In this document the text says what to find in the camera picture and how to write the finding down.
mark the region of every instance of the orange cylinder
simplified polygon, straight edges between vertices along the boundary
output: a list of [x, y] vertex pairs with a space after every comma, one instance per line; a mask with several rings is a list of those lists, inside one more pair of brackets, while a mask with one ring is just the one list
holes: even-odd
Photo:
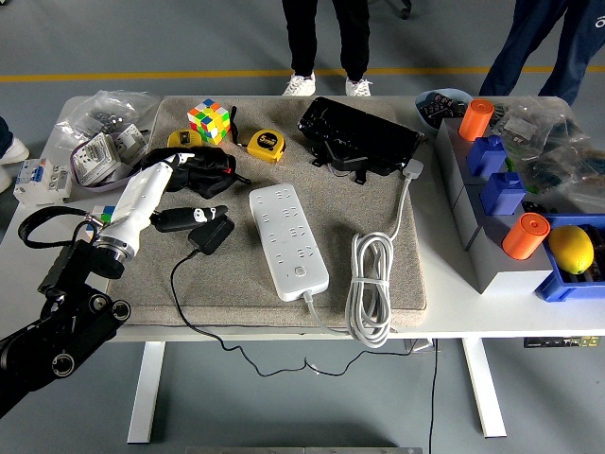
[[502, 241], [502, 249], [517, 260], [529, 258], [550, 233], [550, 223], [538, 213], [524, 213]]
[[490, 124], [493, 114], [493, 104], [486, 99], [473, 99], [466, 109], [458, 134], [464, 140], [473, 142], [477, 137], [483, 137], [483, 133]]

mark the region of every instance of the shoe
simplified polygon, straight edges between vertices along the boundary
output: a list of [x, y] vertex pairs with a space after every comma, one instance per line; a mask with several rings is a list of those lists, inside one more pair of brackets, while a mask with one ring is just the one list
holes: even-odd
[[353, 83], [347, 79], [344, 88], [347, 96], [370, 96], [370, 85], [372, 83], [366, 79], [362, 79], [357, 83]]
[[4, 192], [9, 189], [10, 184], [12, 183], [12, 178], [10, 177], [7, 170], [0, 166], [0, 192]]
[[292, 75], [282, 96], [311, 96], [315, 93], [315, 73], [310, 78]]
[[13, 137], [12, 143], [0, 157], [0, 166], [24, 161], [29, 156], [29, 150], [18, 138]]

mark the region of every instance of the black cable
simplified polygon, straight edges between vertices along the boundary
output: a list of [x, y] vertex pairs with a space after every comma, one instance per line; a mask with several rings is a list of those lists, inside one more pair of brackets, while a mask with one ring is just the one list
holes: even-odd
[[437, 382], [437, 357], [439, 352], [439, 339], [435, 339], [435, 372], [433, 373], [433, 386], [431, 388], [431, 428], [428, 431], [428, 454], [433, 452], [433, 423], [435, 422], [435, 383]]
[[177, 269], [179, 268], [180, 265], [182, 265], [183, 263], [185, 263], [188, 260], [191, 260], [193, 257], [195, 257], [197, 254], [199, 253], [199, 250], [194, 250], [192, 251], [189, 255], [187, 255], [184, 259], [182, 259], [181, 261], [179, 261], [174, 268], [172, 269], [172, 272], [170, 272], [170, 287], [172, 288], [172, 296], [174, 297], [174, 302], [175, 305], [177, 307], [177, 311], [179, 312], [179, 316], [181, 317], [181, 320], [192, 330], [194, 330], [195, 332], [203, 335], [203, 336], [208, 336], [210, 338], [213, 338], [215, 340], [217, 340], [218, 342], [220, 342], [220, 346], [221, 348], [226, 351], [226, 352], [232, 352], [234, 350], [238, 350], [241, 355], [244, 357], [244, 359], [254, 368], [254, 370], [256, 371], [256, 373], [263, 377], [266, 378], [268, 376], [272, 376], [272, 375], [278, 375], [281, 374], [283, 372], [299, 372], [302, 371], [304, 369], [311, 369], [313, 372], [315, 372], [316, 374], [321, 374], [321, 375], [328, 375], [328, 376], [342, 376], [345, 375], [346, 372], [349, 370], [349, 367], [351, 367], [351, 365], [357, 361], [363, 354], [367, 353], [369, 355], [390, 355], [390, 356], [395, 356], [395, 357], [407, 357], [409, 356], [413, 349], [414, 349], [414, 345], [416, 344], [416, 341], [414, 341], [414, 343], [412, 344], [412, 346], [410, 347], [409, 351], [405, 352], [405, 353], [393, 353], [393, 352], [373, 352], [373, 351], [369, 351], [369, 350], [364, 350], [363, 352], [359, 353], [355, 358], [353, 358], [351, 361], [349, 361], [349, 363], [346, 365], [346, 367], [344, 368], [344, 370], [340, 373], [331, 373], [331, 372], [324, 372], [321, 369], [318, 369], [317, 367], [315, 367], [312, 364], [309, 364], [309, 362], [307, 361], [306, 357], [304, 358], [304, 364], [301, 367], [298, 367], [296, 369], [280, 369], [278, 371], [275, 372], [271, 372], [269, 374], [263, 374], [260, 369], [258, 368], [258, 366], [254, 363], [254, 361], [252, 361], [248, 355], [246, 354], [246, 352], [244, 351], [244, 349], [242, 348], [241, 345], [236, 345], [235, 347], [227, 347], [225, 345], [224, 340], [217, 334], [213, 334], [213, 333], [209, 333], [207, 331], [202, 331], [201, 329], [198, 329], [197, 327], [193, 326], [185, 317], [184, 313], [182, 312], [182, 308], [181, 308], [181, 304], [179, 303], [179, 298], [177, 297], [177, 291], [174, 288], [174, 275], [175, 272], [177, 271]]
[[63, 246], [72, 246], [75, 243], [75, 236], [78, 233], [79, 227], [71, 241], [56, 241], [54, 243], [42, 243], [39, 241], [32, 241], [29, 239], [29, 235], [41, 225], [47, 223], [50, 219], [56, 218], [57, 216], [63, 215], [76, 215], [85, 216], [86, 212], [77, 208], [71, 208], [69, 206], [46, 206], [24, 219], [19, 226], [17, 235], [21, 238], [24, 244], [31, 249], [47, 249], [47, 248], [58, 248]]

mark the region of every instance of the white table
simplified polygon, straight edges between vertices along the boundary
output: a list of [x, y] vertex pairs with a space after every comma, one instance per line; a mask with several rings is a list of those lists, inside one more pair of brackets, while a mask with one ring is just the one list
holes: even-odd
[[[84, 97], [68, 100], [60, 118]], [[421, 131], [411, 96], [373, 96], [368, 102], [387, 102], [397, 113], [397, 121]], [[68, 151], [59, 148], [60, 133], [52, 131], [43, 150], [54, 165], [67, 164]], [[458, 241], [457, 228], [447, 203], [436, 157], [430, 146], [416, 152], [424, 164], [420, 178], [410, 186], [410, 196], [420, 243], [421, 266], [426, 289], [427, 314], [416, 327], [397, 328], [394, 339], [462, 339], [480, 419], [486, 437], [506, 436], [497, 403], [482, 338], [522, 338], [557, 336], [605, 336], [605, 304], [602, 300], [552, 304], [535, 294], [486, 297], [477, 293], [470, 258]], [[94, 205], [112, 205], [120, 191], [94, 194], [75, 190], [70, 206], [91, 210]], [[17, 208], [0, 245], [0, 339], [37, 320], [43, 296], [36, 291], [59, 250], [31, 250], [17, 236], [21, 222], [36, 207]], [[70, 219], [53, 220], [57, 228], [35, 232], [32, 239], [50, 241], [71, 235]], [[95, 279], [99, 289], [107, 283]], [[217, 327], [212, 332], [225, 340], [337, 339], [318, 328]], [[164, 342], [207, 341], [187, 327], [123, 326], [113, 341], [144, 341], [142, 373], [130, 426], [130, 443], [149, 440], [157, 387], [160, 379]]]

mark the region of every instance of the floor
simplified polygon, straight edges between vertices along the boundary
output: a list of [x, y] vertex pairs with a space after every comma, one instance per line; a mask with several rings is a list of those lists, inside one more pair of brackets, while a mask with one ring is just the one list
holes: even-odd
[[[0, 6], [0, 114], [39, 156], [72, 96], [98, 90], [279, 95], [289, 74], [279, 0], [209, 5], [8, 0]], [[513, 5], [463, 0], [452, 9], [424, 0], [402, 21], [398, 0], [370, 0], [372, 93], [415, 96], [455, 87], [476, 95], [506, 38]], [[546, 79], [540, 67], [553, 64], [560, 29], [531, 56], [527, 66], [538, 70], [521, 76], [514, 95], [538, 92]], [[336, 18], [327, 0], [320, 1], [317, 32], [317, 68], [336, 70]], [[599, 149], [605, 149], [604, 68], [600, 52], [573, 106]], [[343, 76], [319, 78], [318, 95], [343, 93]], [[14, 176], [18, 166], [8, 169]], [[9, 192], [0, 195], [0, 238], [15, 207]], [[243, 345], [264, 371], [303, 358], [340, 371], [360, 352], [347, 340]], [[483, 438], [461, 343], [442, 340], [433, 452], [603, 452], [602, 347], [524, 349], [520, 339], [485, 340], [485, 347], [508, 437]], [[404, 349], [398, 340], [383, 347]], [[126, 445], [142, 354], [143, 344], [107, 343], [74, 376], [29, 395], [0, 421], [0, 452], [182, 453], [188, 446], [236, 445], [416, 446], [428, 452], [434, 353], [366, 355], [340, 378], [310, 371], [261, 378], [215, 342], [168, 344], [151, 444]]]

